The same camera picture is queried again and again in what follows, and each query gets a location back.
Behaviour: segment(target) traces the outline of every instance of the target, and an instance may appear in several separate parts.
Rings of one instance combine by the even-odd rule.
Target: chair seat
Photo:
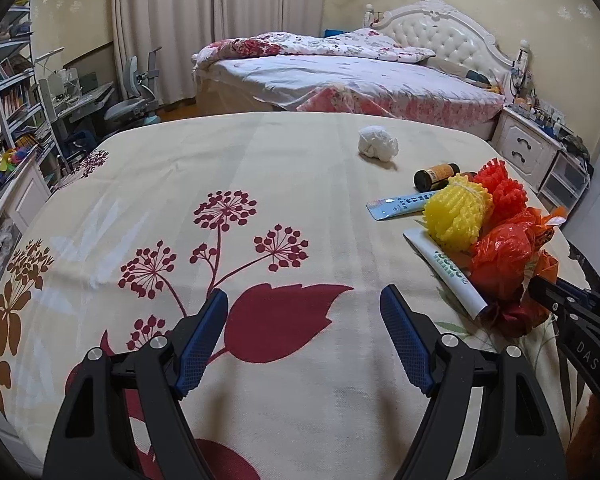
[[[107,112],[104,114],[105,121],[115,121],[123,118],[127,114],[134,115],[135,110],[138,105],[142,105],[144,103],[144,99],[141,97],[136,97],[133,99],[127,99],[126,101],[122,101],[117,105],[113,105]]]

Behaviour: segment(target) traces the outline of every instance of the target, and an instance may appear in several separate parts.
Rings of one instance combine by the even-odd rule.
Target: silver screw
[[[167,346],[168,342],[169,341],[167,340],[167,338],[165,338],[165,336],[159,335],[159,336],[151,339],[151,342],[149,343],[149,345],[151,345],[151,348],[155,348],[156,350],[159,350],[160,348],[164,348],[165,346]]]
[[[458,346],[459,343],[460,343],[460,340],[452,334],[445,334],[442,336],[442,344],[444,346],[453,348],[454,346]]]
[[[102,348],[96,347],[92,348],[87,352],[87,359],[89,361],[97,361],[102,357]]]
[[[522,355],[522,350],[520,350],[520,348],[518,348],[517,346],[507,346],[507,354],[509,354],[514,359],[517,359]]]

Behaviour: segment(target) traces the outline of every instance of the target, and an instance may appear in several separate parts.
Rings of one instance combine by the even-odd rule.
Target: wallpaper
[[[366,4],[392,10],[417,0],[326,0],[324,28],[362,26]],[[593,152],[600,138],[600,11],[592,0],[445,0],[495,35],[513,58],[532,49],[539,96],[563,111]]]
[[[32,0],[31,19],[37,53],[64,46],[54,69],[113,39],[110,0]]]

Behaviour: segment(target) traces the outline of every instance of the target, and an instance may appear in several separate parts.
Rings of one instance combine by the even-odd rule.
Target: toothpaste tube
[[[438,191],[374,200],[369,202],[366,208],[369,209],[371,216],[376,220],[386,220],[387,218],[408,215],[409,213],[417,213],[424,209],[427,200]]]
[[[478,317],[487,303],[475,290],[469,279],[462,273],[456,264],[443,253],[442,249],[429,237],[423,228],[407,229],[404,237],[410,241],[438,276],[448,285],[456,298],[462,303],[472,319]]]

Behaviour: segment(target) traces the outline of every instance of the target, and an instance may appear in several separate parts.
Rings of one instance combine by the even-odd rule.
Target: yellow foam net
[[[489,192],[466,176],[456,175],[449,185],[429,199],[424,219],[429,236],[447,251],[466,251],[475,243],[491,215]]]

